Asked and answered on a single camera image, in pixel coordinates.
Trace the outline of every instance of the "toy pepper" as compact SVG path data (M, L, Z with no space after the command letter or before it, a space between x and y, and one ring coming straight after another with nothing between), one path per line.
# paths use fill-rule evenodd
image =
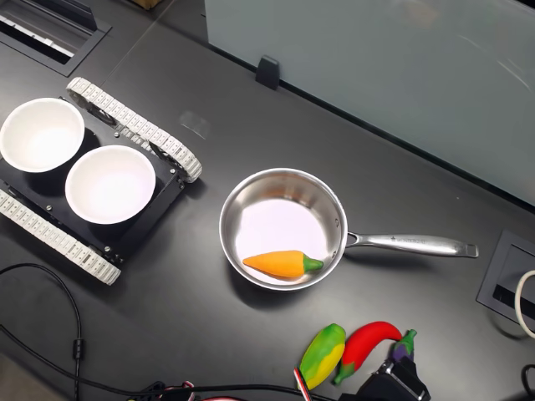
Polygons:
M360 368L369 353L381 341L386 339L399 341L401 337L400 331L387 322L373 322L358 329L345 344L342 366L334 378L334 384L342 383L342 380Z

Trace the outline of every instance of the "white bowl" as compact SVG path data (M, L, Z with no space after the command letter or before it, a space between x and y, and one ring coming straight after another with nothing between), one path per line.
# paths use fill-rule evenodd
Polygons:
M149 160L127 146L103 146L83 155L67 176L65 195L84 220L115 224L149 203L156 174Z
M61 99L18 106L0 129L0 154L16 169L41 173L70 160L84 140L84 119Z

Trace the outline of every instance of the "table surface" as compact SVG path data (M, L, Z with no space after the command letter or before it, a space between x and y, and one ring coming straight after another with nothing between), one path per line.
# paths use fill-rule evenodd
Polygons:
M156 380L293 386L292 368L320 328L336 322L352 332L385 320L418 331L416 362L433 399L522 399L520 369L534 362L535 342L504 337L495 324L520 333L518 325L489 313L476 295L502 230L535 242L534 215L296 94L256 83L251 72L181 35L187 1L166 1L155 13L121 0L89 3L113 29L71 78L101 85L172 133L204 170L112 287L0 217L0 266L42 263L73 291L88 343L84 377L132 390ZM24 101L65 95L68 81L0 45L0 120ZM185 112L209 124L202 137L180 125ZM272 167L305 170L326 182L351 230L449 236L476 243L481 255L447 259L355 248L316 286L265 292L230 267L218 219L240 180ZM11 272L0 280L0 303L2 324L73 368L74 317L53 282L31 269ZM316 391L333 398L354 393L388 345L379 345L339 388L323 383ZM6 338L0 350L71 397L71 381ZM82 397L124 399L87 386Z

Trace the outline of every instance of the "orange carrot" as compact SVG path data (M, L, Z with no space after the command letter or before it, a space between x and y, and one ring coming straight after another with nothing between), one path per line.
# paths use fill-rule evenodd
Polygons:
M324 266L322 261L311 259L301 251L264 253L243 259L243 264L272 276L287 278L300 277Z

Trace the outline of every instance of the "white cable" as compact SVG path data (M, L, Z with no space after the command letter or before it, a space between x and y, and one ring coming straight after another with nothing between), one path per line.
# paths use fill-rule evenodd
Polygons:
M529 277L532 276L535 276L535 270L531 270L530 272L524 274L518 282L517 292L515 293L515 313L517 314L518 324L520 324L520 327L529 337L535 338L535 332L532 332L527 326L526 322L524 322L524 317L522 316L522 311L520 310L520 298L522 295L522 289L524 288L524 283Z

